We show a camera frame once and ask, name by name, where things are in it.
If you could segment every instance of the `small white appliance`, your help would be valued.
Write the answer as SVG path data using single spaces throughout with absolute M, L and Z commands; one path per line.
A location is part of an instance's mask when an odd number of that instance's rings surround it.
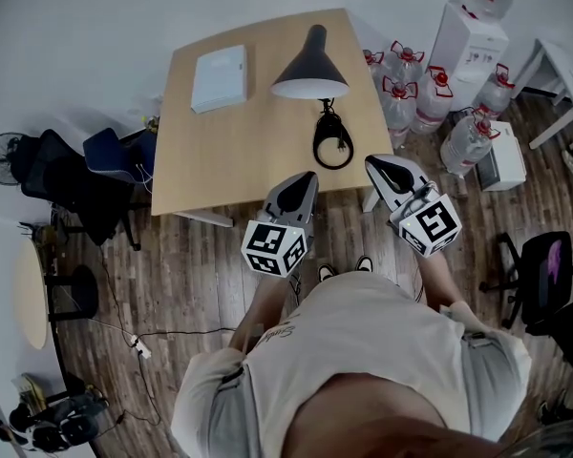
M 430 65 L 443 68 L 450 76 L 451 110 L 472 104 L 508 44 L 498 22 L 477 20 L 456 3 L 446 5 Z
M 490 121 L 500 135 L 491 141 L 492 149 L 477 164 L 479 184 L 484 192 L 509 190 L 526 181 L 526 167 L 520 144 L 509 122 Z
M 198 58 L 191 93 L 196 114 L 246 102 L 246 49 L 243 45 Z

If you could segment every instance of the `sneaker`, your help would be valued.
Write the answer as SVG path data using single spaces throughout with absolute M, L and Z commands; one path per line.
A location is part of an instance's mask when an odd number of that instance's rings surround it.
M 330 264 L 322 264 L 321 267 L 318 269 L 318 281 L 323 282 L 326 279 L 330 279 L 331 277 L 335 277 L 337 272 L 335 268 L 333 268 Z
M 371 273 L 373 271 L 373 263 L 371 262 L 371 258 L 369 256 L 363 255 L 361 258 L 359 258 L 359 261 L 356 262 L 356 267 L 354 270 L 369 271 Z

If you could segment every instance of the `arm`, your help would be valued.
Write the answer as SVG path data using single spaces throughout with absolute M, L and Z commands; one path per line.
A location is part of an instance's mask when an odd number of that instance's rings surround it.
M 254 335 L 257 324 L 263 326 L 263 332 L 280 322 L 280 316 L 288 294 L 288 279 L 270 277 L 261 278 L 252 304 L 246 315 L 234 332 L 229 347 L 248 353 L 252 349 L 247 344 L 250 336 Z
M 454 302 L 463 301 L 443 253 L 437 252 L 428 258 L 419 255 L 416 257 L 427 295 L 427 304 L 433 310 L 439 311 L 441 305 L 450 307 Z

